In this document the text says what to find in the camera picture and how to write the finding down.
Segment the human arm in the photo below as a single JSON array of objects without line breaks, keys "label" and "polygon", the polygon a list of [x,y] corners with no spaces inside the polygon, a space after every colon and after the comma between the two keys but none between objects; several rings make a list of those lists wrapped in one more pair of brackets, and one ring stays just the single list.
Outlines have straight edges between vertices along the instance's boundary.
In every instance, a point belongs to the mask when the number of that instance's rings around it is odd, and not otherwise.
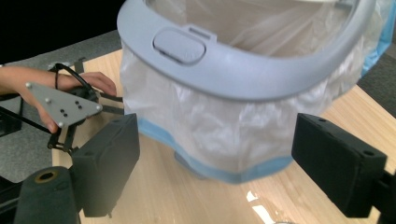
[{"label": "human arm", "polygon": [[[110,95],[116,95],[116,85],[114,82],[100,72],[85,73],[81,75],[93,87]],[[46,112],[43,106],[30,93],[26,82],[35,82],[51,88],[55,88],[55,75],[52,72],[18,66],[0,67],[0,95],[18,93],[29,105],[34,106],[38,114],[50,132],[56,133],[58,126]],[[81,84],[74,77],[59,74],[58,90],[69,91]]]}]

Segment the plastic bag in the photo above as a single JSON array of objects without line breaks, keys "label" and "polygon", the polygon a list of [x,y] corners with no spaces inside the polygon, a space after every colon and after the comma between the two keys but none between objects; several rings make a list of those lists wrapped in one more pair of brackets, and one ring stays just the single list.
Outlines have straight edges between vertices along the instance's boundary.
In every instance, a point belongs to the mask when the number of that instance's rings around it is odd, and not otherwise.
[{"label": "plastic bag", "polygon": [[[273,57],[320,50],[348,15],[333,3],[291,0],[149,2],[178,24],[193,23],[222,43]],[[376,1],[366,34],[332,75],[309,91],[273,102],[236,102],[192,90],[152,70],[123,43],[125,111],[137,113],[141,133],[172,147],[200,175],[243,183],[273,174],[292,161],[297,113],[319,115],[359,80],[392,4]]]}]

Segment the gray carpet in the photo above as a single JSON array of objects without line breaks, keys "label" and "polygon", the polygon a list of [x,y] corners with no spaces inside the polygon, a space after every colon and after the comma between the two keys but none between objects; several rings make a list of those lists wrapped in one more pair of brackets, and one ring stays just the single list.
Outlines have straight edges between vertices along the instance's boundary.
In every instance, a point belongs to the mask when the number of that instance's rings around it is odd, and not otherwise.
[{"label": "gray carpet", "polygon": [[[116,31],[58,49],[34,58],[16,62],[41,69],[49,69],[56,62],[70,63],[80,58],[86,60],[120,49],[120,37]],[[396,117],[396,50],[391,46],[378,64],[359,82],[369,95]],[[40,122],[35,109],[25,105],[23,115]],[[23,124],[22,130],[0,138],[0,175],[11,181],[21,181],[39,169],[51,166],[50,151],[46,148],[50,135]]]}]

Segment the finger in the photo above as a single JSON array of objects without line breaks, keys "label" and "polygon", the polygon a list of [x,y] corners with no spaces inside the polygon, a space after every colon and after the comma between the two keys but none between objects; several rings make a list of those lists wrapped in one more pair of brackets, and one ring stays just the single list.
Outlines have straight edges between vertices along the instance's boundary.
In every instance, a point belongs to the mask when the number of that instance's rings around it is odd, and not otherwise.
[{"label": "finger", "polygon": [[95,88],[110,95],[117,95],[116,84],[102,73],[83,74],[83,78]]},{"label": "finger", "polygon": [[50,117],[47,111],[42,107],[37,107],[38,115],[41,118],[41,121],[46,125],[51,133],[56,133],[58,131],[58,126],[56,125],[55,121]]}]

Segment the wooden table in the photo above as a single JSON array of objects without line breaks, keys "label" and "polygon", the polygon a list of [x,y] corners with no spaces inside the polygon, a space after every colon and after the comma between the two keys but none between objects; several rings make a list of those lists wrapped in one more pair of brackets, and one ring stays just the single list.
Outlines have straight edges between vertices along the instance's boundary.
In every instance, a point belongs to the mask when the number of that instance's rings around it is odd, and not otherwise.
[{"label": "wooden table", "polygon": [[[121,51],[84,64],[120,85]],[[109,119],[97,116],[78,129],[82,146]],[[396,169],[396,119],[359,87],[336,100],[323,115],[388,156],[387,171]],[[141,156],[125,186],[113,218],[85,218],[82,223],[376,223],[346,218],[296,162],[285,170],[241,185],[202,180],[181,167],[173,149],[140,135]],[[53,164],[68,167],[68,155],[54,151]]]}]

